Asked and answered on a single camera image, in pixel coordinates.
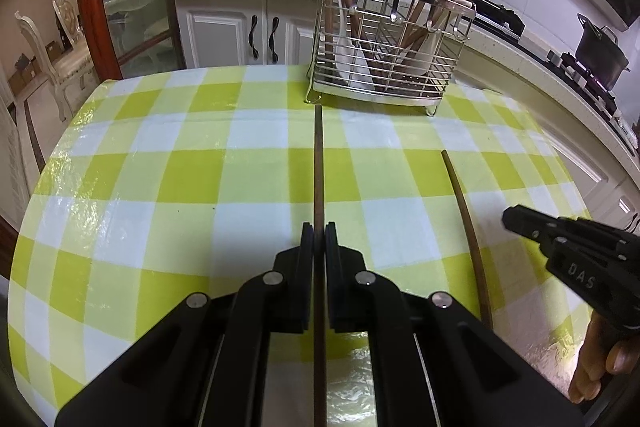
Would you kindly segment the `person's right hand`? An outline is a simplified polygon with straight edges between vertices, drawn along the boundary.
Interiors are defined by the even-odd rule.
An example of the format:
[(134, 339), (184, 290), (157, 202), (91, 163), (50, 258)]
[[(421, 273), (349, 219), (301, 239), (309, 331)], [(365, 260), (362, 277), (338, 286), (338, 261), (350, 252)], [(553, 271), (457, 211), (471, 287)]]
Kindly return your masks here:
[(601, 314), (593, 311), (577, 366), (568, 387), (574, 404), (593, 400), (605, 374), (630, 374), (639, 361), (639, 337), (618, 339), (617, 331)]

